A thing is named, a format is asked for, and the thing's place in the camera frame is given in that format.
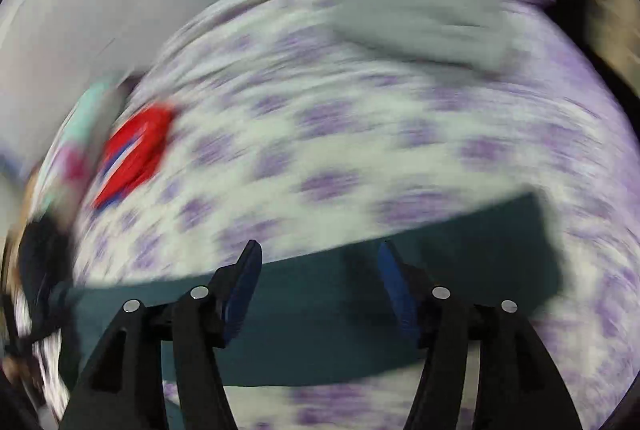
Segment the dark teal sweatpants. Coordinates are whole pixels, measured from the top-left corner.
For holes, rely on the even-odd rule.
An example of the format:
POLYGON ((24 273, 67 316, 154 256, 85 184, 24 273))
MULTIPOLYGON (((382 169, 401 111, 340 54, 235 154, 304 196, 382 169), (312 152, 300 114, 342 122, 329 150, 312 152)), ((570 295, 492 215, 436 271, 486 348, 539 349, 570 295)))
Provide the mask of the dark teal sweatpants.
MULTIPOLYGON (((386 240, 405 263, 458 298, 483 306, 513 301, 527 319, 561 286, 544 205, 534 193, 385 238, 278 262, 262 259, 240 332, 215 352, 224 390, 332 384, 424 364, 424 352, 401 331, 378 272, 378 247, 386 240)), ((76 291, 77 342, 66 344, 64 355, 77 358, 82 373, 125 302, 171 303, 214 274, 76 291)), ((163 383, 176 382, 171 342, 162 342, 160 352, 163 383)))

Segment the navy blue folded pants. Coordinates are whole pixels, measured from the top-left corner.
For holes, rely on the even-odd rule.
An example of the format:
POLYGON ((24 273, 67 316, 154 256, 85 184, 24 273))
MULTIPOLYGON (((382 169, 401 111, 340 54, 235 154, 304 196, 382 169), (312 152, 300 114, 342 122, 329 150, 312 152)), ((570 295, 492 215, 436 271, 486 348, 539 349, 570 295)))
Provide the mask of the navy blue folded pants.
POLYGON ((72 279, 70 236, 53 216, 27 223, 18 247, 18 272, 32 327, 20 339, 23 350, 70 326, 73 308, 68 296, 72 279))

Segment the floral pink teal pillow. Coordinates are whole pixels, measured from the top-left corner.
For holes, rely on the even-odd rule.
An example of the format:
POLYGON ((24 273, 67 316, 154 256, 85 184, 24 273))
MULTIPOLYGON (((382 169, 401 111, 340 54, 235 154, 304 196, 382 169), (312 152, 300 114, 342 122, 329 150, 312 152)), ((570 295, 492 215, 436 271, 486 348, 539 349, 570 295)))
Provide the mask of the floral pink teal pillow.
POLYGON ((96 80, 68 113, 40 167, 30 205, 33 216, 51 211, 64 223, 74 220, 125 105, 125 79, 123 72, 115 72, 96 80))

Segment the red white blue garment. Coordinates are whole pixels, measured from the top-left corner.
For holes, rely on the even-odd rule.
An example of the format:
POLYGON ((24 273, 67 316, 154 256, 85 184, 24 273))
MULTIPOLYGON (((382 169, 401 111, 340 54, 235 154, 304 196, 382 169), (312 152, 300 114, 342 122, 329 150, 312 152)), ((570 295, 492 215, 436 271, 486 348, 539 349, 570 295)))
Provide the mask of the red white blue garment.
POLYGON ((120 202, 154 176, 164 156, 175 109, 156 103, 127 119, 105 144, 93 209, 120 202))

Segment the purple floral bed sheet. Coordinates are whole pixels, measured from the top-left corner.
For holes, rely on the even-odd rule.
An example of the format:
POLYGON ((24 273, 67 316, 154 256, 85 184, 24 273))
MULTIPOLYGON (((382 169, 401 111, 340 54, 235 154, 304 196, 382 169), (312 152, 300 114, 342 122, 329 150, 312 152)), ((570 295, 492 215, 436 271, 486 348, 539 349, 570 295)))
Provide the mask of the purple floral bed sheet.
MULTIPOLYGON (((561 286, 533 323, 580 422, 600 427, 639 370, 639 143, 542 12, 504 0, 516 36, 493 76, 339 36, 341 0, 221 0, 163 47, 101 150, 73 221, 74 285, 183 280, 244 242, 267 263, 395 235, 534 193, 561 286), (154 176, 93 209, 105 144, 136 112, 175 109, 154 176)), ((242 426, 394 428, 416 361, 361 379, 229 387, 242 426)))

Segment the grey folded garment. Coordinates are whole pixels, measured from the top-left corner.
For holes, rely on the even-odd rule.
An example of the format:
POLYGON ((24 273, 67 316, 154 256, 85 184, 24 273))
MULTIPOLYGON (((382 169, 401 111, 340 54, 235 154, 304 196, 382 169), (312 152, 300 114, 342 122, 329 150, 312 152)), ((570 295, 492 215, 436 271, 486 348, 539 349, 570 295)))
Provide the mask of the grey folded garment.
POLYGON ((387 55, 486 75, 506 68, 516 36, 504 0, 341 0, 331 25, 387 55))

